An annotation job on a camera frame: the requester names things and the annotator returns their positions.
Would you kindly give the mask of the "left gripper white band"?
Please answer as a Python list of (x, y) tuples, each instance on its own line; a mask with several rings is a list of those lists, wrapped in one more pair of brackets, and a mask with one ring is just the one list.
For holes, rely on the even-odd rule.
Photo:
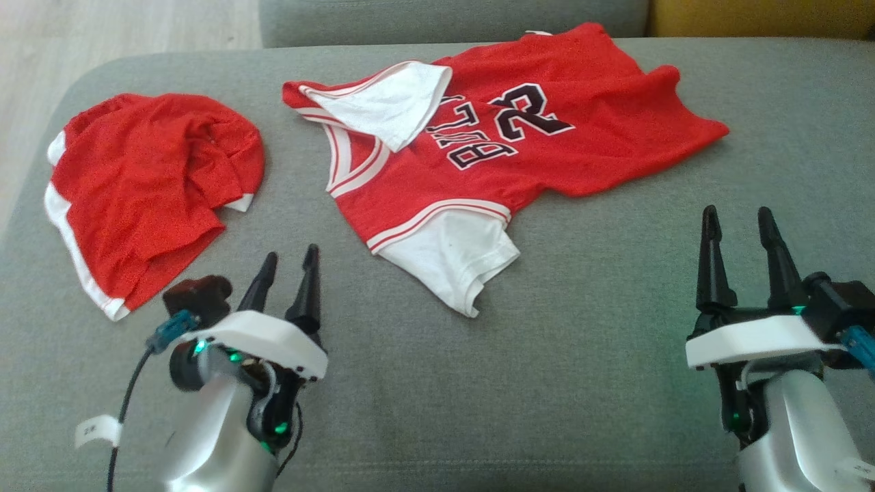
[(278, 255), (266, 255), (237, 312), (211, 328), (182, 334), (172, 350), (172, 383), (182, 392), (205, 392), (229, 383), (243, 393), (243, 430), (276, 454), (293, 441), (297, 393), (324, 379), (328, 357), (318, 342), (320, 322), (319, 246), (308, 246), (303, 276), (284, 320), (266, 314)]

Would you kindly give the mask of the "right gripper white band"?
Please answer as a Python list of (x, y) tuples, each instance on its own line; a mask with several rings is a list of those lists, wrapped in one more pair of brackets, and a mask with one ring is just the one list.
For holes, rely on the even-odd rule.
[(696, 327), (685, 343), (692, 370), (713, 370), (718, 378), (720, 420), (737, 437), (784, 432), (793, 437), (846, 437), (848, 427), (826, 388), (823, 344), (801, 311), (807, 304), (796, 263), (771, 208), (757, 212), (762, 248), (768, 258), (771, 310), (729, 309), (738, 305), (720, 249), (718, 210), (706, 206), (698, 258)]

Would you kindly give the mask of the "red basketball jersey white sleeves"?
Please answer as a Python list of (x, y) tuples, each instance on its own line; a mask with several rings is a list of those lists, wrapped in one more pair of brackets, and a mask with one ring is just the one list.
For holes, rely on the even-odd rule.
[(728, 135), (684, 105), (679, 82), (582, 24), (338, 86), (288, 81), (282, 102), (324, 128), (326, 192), (372, 255), (473, 318), (520, 254), (507, 225), (543, 192), (604, 192)]

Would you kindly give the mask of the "red shorts white trim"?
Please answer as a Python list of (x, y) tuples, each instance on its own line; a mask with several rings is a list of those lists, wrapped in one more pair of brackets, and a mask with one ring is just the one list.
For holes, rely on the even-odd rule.
[(113, 322), (162, 292), (250, 208), (265, 144), (243, 115), (202, 94), (116, 94), (53, 138), (44, 209), (79, 283)]

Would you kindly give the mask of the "large grey sofa chaise cushion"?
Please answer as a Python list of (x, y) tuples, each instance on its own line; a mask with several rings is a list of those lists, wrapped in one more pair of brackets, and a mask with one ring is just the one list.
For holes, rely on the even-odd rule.
[(686, 365), (699, 231), (713, 204), (740, 305), (768, 299), (757, 209), (772, 209), (800, 274), (875, 290), (875, 42), (622, 38), (643, 70), (673, 65), (679, 96), (730, 134), (669, 171), (589, 198), (545, 193), (513, 218), (521, 256), (469, 320), (371, 256), (325, 192), (330, 148), (281, 100), (467, 44), (325, 46), (119, 59), (83, 75), (26, 137), (30, 172), (0, 242), (0, 492), (104, 492), (109, 449), (75, 426), (115, 414), (166, 312), (113, 323), (85, 296), (42, 200), (46, 147), (122, 92), (206, 94), (267, 149), (246, 214), (185, 271), (227, 276), (232, 301), (271, 250), (267, 309), (293, 302), (321, 249), (326, 378), (304, 389), (304, 438), (278, 492), (734, 492), (712, 371)]

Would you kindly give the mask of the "yellow sofa back cushion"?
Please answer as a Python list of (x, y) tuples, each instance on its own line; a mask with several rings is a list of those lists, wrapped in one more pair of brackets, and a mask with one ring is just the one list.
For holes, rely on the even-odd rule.
[(649, 0), (651, 37), (804, 37), (863, 40), (875, 0)]

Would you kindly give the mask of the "grey sofa seat cushion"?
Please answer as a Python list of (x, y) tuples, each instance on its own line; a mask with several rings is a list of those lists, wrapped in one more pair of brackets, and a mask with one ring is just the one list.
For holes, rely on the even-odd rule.
[(594, 22), (613, 37), (646, 33), (650, 0), (259, 0), (267, 48), (515, 40)]

